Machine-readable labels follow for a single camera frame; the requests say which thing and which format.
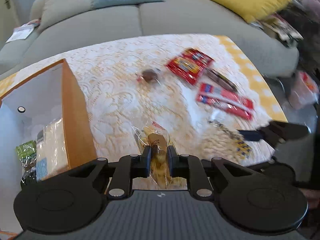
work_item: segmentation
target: white lace tablecloth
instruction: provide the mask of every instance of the white lace tablecloth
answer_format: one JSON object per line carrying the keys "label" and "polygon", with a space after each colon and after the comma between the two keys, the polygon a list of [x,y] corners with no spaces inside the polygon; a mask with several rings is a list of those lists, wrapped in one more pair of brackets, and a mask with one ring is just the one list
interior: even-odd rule
{"label": "white lace tablecloth", "polygon": [[[164,66],[188,47],[214,58],[217,70],[239,87],[241,95],[254,102],[252,121],[228,115],[235,128],[254,129],[271,119],[286,121],[268,85],[243,52],[229,38],[207,34],[144,36],[61,53],[1,81],[0,95],[65,58],[84,92],[98,156],[113,162],[123,155],[138,153],[131,125],[142,126],[148,118],[167,129],[179,154],[198,155],[199,138],[212,108],[196,103],[197,88],[191,88]],[[138,84],[136,73],[153,67],[161,70],[161,85]],[[250,145],[253,157],[244,165],[271,157],[273,149],[266,142]]]}

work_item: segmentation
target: gray sofa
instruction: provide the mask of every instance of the gray sofa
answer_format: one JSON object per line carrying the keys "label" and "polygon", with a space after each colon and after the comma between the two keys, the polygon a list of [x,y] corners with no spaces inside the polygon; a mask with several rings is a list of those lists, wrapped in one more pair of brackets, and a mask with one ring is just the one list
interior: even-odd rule
{"label": "gray sofa", "polygon": [[[46,0],[36,0],[30,19],[42,16]],[[64,19],[26,40],[13,41],[0,51],[0,80],[56,54],[106,41],[168,33],[225,35],[253,62],[261,74],[290,76],[298,50],[288,49],[232,11],[210,0],[165,0],[114,6]]]}

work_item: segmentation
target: gray ribbed panel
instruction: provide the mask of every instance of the gray ribbed panel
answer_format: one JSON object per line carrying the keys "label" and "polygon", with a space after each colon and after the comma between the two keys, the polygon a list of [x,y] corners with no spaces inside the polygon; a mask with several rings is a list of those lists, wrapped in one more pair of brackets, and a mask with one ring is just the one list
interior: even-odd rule
{"label": "gray ribbed panel", "polygon": [[112,201],[92,224],[73,233],[43,236],[29,231],[19,240],[303,240],[296,231],[258,236],[226,222],[210,202],[198,201],[187,191],[135,190],[132,197]]}

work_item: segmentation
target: pink snack package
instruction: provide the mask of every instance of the pink snack package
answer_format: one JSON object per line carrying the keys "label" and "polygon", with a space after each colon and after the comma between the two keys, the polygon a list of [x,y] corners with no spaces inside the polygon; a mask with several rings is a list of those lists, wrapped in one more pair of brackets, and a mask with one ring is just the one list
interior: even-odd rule
{"label": "pink snack package", "polygon": [[224,88],[202,83],[196,100],[210,106],[215,106],[243,119],[252,120],[254,111],[253,102]]}

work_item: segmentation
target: brown round object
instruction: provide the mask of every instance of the brown round object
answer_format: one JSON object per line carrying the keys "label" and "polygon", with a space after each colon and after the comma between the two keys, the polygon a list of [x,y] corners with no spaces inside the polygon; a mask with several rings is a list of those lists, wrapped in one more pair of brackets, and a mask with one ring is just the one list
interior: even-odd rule
{"label": "brown round object", "polygon": [[142,78],[149,83],[158,79],[158,74],[153,69],[147,69],[142,72]]}

